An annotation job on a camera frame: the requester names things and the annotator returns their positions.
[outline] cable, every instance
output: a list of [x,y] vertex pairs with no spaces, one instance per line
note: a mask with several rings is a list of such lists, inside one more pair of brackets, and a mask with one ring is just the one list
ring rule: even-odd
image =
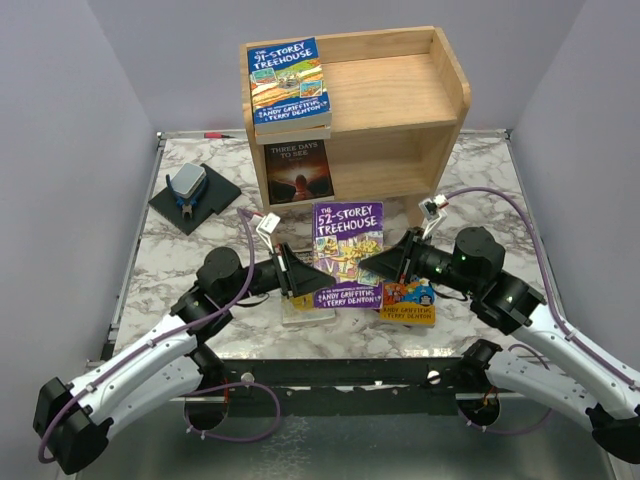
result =
[[469,297],[464,293],[461,293],[461,297],[455,297],[453,295],[449,295],[448,293],[443,293],[439,290],[436,290],[436,287],[434,287],[433,283],[431,282],[429,282],[429,286],[431,287],[431,290],[433,290],[433,293],[435,293],[438,297],[445,298],[447,300],[457,300],[459,302],[466,302],[467,300],[469,300]]
[[[529,353],[531,353],[533,356],[535,356],[538,361],[544,366],[544,368],[546,368],[547,370],[550,370],[549,365],[547,364],[547,362],[545,362],[544,358],[542,358],[542,355],[540,355],[538,352],[536,352],[533,348],[529,347],[528,345],[525,345],[523,343],[514,343],[513,345],[511,345],[507,350],[509,352],[515,350],[516,348],[523,348],[525,350],[527,350]],[[487,392],[485,394],[485,398],[489,395],[489,393],[491,392],[491,390],[489,390],[489,392]],[[497,430],[491,427],[483,427],[480,425],[477,425],[475,423],[473,423],[471,420],[469,420],[467,418],[467,416],[464,414],[464,412],[462,410],[460,410],[458,408],[458,414],[466,420],[467,425],[469,427],[473,427],[476,430],[480,430],[483,433],[484,432],[488,432],[488,433],[493,433],[494,435],[504,435],[504,436],[515,436],[515,435],[526,435],[527,433],[531,433],[537,429],[539,429],[540,427],[542,427],[545,423],[547,423],[547,421],[549,420],[549,418],[551,417],[551,414],[553,413],[553,409],[549,409],[546,411],[546,413],[542,416],[542,418],[540,420],[538,420],[536,423],[534,423],[533,425],[531,425],[530,427],[526,427],[526,428],[521,428],[519,430]]]
[[609,373],[615,375],[620,380],[625,382],[627,385],[631,387],[632,390],[635,390],[636,388],[635,382],[631,377],[629,377],[628,375],[625,375],[623,372],[621,372],[616,367],[614,367],[605,358],[599,355],[598,352],[596,352],[591,347],[589,347],[589,345],[584,343],[578,336],[574,336],[575,333],[572,332],[572,330],[565,325],[565,321],[560,315],[560,312],[558,311],[556,300],[553,295],[553,289],[551,288],[551,280],[549,279],[549,274],[547,273],[547,269],[544,266],[544,254],[542,253],[542,246],[540,245],[540,241],[536,237],[535,232],[533,230],[533,225],[527,218],[527,214],[524,212],[524,210],[520,208],[520,206],[510,196],[508,196],[507,194],[499,190],[496,190],[490,187],[461,188],[460,190],[456,190],[455,192],[446,195],[446,197],[447,199],[451,199],[451,198],[457,197],[458,195],[462,195],[463,193],[470,193],[470,192],[491,193],[509,202],[509,204],[518,213],[518,216],[524,222],[524,226],[526,227],[527,232],[529,233],[529,236],[531,237],[531,240],[533,242],[533,249],[536,252],[536,259],[538,260],[538,266],[540,267],[540,273],[542,275],[542,283],[544,284],[544,291],[547,295],[547,301],[549,302],[549,309],[551,310],[551,315],[553,316],[553,319],[556,322],[556,325],[558,325],[558,328],[562,330],[565,336],[569,336],[568,341],[574,342],[578,346],[578,348],[580,348],[584,353],[586,353],[593,360],[599,363]]
[[47,448],[47,444],[49,443],[49,440],[51,439],[51,435],[53,434],[53,431],[60,423],[60,420],[62,420],[62,418],[69,412],[69,410],[71,410],[71,408],[78,403],[78,401],[80,401],[82,398],[87,396],[90,390],[93,391],[95,387],[97,387],[98,385],[103,383],[105,380],[107,380],[109,377],[111,377],[111,375],[116,373],[118,370],[120,370],[122,367],[128,364],[131,360],[133,360],[134,358],[138,357],[138,355],[140,355],[141,353],[151,348],[149,345],[150,343],[156,345],[173,335],[184,332],[185,330],[197,328],[206,323],[209,323],[211,320],[214,320],[220,317],[221,315],[224,315],[225,313],[227,313],[231,309],[231,307],[233,307],[244,296],[244,294],[249,289],[249,284],[253,279],[253,273],[255,270],[255,245],[253,243],[253,237],[251,236],[251,228],[249,227],[249,223],[246,218],[248,213],[241,208],[238,208],[236,210],[238,212],[238,215],[240,216],[240,220],[242,221],[242,225],[244,227],[244,231],[247,236],[247,241],[249,243],[249,270],[247,272],[247,278],[245,279],[244,284],[242,285],[242,288],[240,288],[240,291],[238,292],[238,294],[227,305],[225,305],[222,309],[218,310],[217,312],[214,312],[210,315],[202,317],[196,320],[195,322],[191,322],[191,323],[182,325],[180,327],[174,328],[173,330],[169,330],[163,333],[162,335],[158,335],[157,337],[155,337],[152,340],[152,342],[145,343],[144,345],[141,345],[140,347],[136,348],[135,350],[127,354],[124,358],[122,358],[118,363],[116,363],[111,369],[104,372],[97,379],[95,379],[93,382],[88,384],[87,387],[80,390],[77,393],[77,395],[73,397],[71,400],[69,400],[60,409],[60,411],[53,417],[53,419],[51,420],[51,423],[49,423],[49,426],[47,427],[44,434],[42,435],[42,440],[40,441],[40,445],[38,446],[38,460],[40,461],[40,463],[55,462],[55,457],[45,456],[45,450]]
[[195,432],[197,434],[199,434],[203,439],[204,437],[209,437],[209,438],[215,438],[217,440],[224,440],[225,442],[234,442],[234,443],[251,443],[251,442],[257,442],[259,440],[263,440],[269,436],[271,436],[280,426],[280,419],[281,419],[281,410],[280,410],[280,401],[278,400],[278,397],[276,396],[276,394],[274,393],[273,390],[271,390],[269,387],[267,387],[266,385],[262,385],[260,383],[255,383],[255,382],[235,382],[235,383],[226,383],[224,385],[219,385],[217,387],[211,387],[211,388],[205,388],[203,390],[198,390],[196,392],[191,392],[188,393],[187,395],[184,395],[185,397],[190,397],[190,396],[194,396],[194,395],[203,395],[205,393],[213,393],[213,392],[218,392],[220,390],[225,390],[228,388],[238,388],[238,387],[256,387],[259,388],[260,390],[264,390],[265,392],[267,392],[271,398],[273,399],[273,403],[276,406],[276,415],[275,418],[273,420],[273,423],[271,424],[271,426],[264,432],[258,434],[258,435],[253,435],[251,437],[228,437],[226,435],[220,435],[218,433],[211,433],[208,432],[206,430],[198,430],[197,428],[195,428],[192,424],[191,424],[191,420],[189,419],[189,414],[187,413],[186,409],[185,409],[185,413],[184,413],[184,421],[187,422],[187,433],[190,432]]

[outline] gray floor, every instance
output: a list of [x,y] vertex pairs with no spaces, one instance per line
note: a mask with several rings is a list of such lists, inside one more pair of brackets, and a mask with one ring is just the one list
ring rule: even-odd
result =
[[[529,400],[503,403],[503,428],[530,425],[544,413]],[[173,402],[134,423],[79,480],[614,478],[590,434],[560,414],[520,437],[482,434],[458,417],[288,417],[270,439],[235,445],[187,435],[181,412]],[[226,433],[268,424],[233,420]]]

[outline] screw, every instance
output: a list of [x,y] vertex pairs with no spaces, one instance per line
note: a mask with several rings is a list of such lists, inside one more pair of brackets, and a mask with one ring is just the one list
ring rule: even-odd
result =
[[431,385],[437,385],[440,383],[440,372],[438,372],[437,370],[431,370],[428,374],[427,374],[427,381],[431,384]]
[[240,377],[240,381],[245,383],[253,383],[256,381],[256,378],[253,376],[253,373],[244,372]]

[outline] three days to see book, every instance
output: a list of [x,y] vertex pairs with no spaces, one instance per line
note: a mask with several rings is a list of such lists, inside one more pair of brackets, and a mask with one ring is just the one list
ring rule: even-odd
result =
[[248,51],[257,135],[331,123],[331,105],[314,38]]
[[322,140],[264,147],[271,205],[311,203],[333,198],[333,183]]
[[314,294],[316,308],[380,308],[381,279],[358,263],[382,252],[382,222],[382,202],[314,204],[313,263],[337,280]]

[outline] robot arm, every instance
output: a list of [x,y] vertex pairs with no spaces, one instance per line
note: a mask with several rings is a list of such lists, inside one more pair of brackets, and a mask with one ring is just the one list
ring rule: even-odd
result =
[[[233,317],[226,311],[214,321],[202,320],[228,305],[248,274],[234,250],[216,248],[198,270],[194,286],[149,333],[71,383],[54,378],[41,388],[33,426],[43,440],[47,437],[46,446],[66,474],[85,468],[119,431],[157,406],[198,387],[225,383],[222,362],[205,342]],[[334,283],[282,244],[269,260],[255,265],[244,297],[277,289],[296,297]]]
[[[427,228],[437,226],[443,216],[439,209],[446,199],[437,199],[425,201],[430,206],[425,209]],[[417,275],[470,296],[470,308],[481,321],[537,349],[570,377],[567,381],[534,365],[518,368],[525,365],[516,356],[494,350],[483,367],[491,383],[560,410],[589,428],[610,453],[640,463],[640,372],[566,320],[558,325],[539,292],[502,270],[504,255],[483,227],[461,230],[453,253],[431,246],[429,235],[414,228],[389,250],[361,261],[360,267],[395,282]],[[616,370],[624,373],[617,375]]]

